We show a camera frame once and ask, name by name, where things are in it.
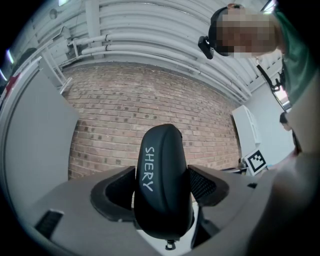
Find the brick wall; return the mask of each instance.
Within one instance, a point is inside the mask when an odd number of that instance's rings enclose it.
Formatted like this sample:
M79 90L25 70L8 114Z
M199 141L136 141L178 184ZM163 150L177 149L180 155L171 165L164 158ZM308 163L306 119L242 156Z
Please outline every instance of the brick wall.
M183 135L187 164L223 169L239 151L231 111L214 90L152 66L82 66L64 72L64 96L80 113L70 149L69 177L137 165L140 143L153 126L171 123Z

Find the white wall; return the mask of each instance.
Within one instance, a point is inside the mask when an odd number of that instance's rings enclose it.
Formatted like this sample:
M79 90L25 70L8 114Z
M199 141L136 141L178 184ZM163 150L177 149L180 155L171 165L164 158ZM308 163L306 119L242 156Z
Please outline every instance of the white wall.
M268 165L283 160L294 148L292 132L279 123L283 109L267 84L263 84L244 104L254 115L261 135L259 149Z

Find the black and white square marker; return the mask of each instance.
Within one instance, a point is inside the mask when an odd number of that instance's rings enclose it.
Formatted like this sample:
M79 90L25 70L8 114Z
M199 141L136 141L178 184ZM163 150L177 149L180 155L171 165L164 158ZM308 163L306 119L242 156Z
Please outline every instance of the black and white square marker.
M260 150L254 151L251 153L251 155L248 155L246 157L246 162L250 171L252 172L252 175L256 174L267 166L266 160L262 156Z

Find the white panel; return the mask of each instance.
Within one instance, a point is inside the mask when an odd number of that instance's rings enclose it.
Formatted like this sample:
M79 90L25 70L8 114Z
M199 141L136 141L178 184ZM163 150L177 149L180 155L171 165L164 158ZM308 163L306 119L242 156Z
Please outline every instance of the white panel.
M260 133L256 121L244 105L232 111L238 132L242 157L254 151L260 143Z
M259 149L268 165L283 160L293 149L291 131L286 131L279 122L283 109L266 84L257 89L245 106L255 116L261 136Z

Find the green shirt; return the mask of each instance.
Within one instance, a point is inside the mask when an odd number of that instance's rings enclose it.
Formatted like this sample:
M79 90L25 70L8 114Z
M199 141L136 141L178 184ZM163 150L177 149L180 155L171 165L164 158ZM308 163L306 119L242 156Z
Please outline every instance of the green shirt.
M275 10L274 15L280 23L285 44L285 54L282 56L284 89L293 106L310 84L318 67L298 31L286 16L278 10Z

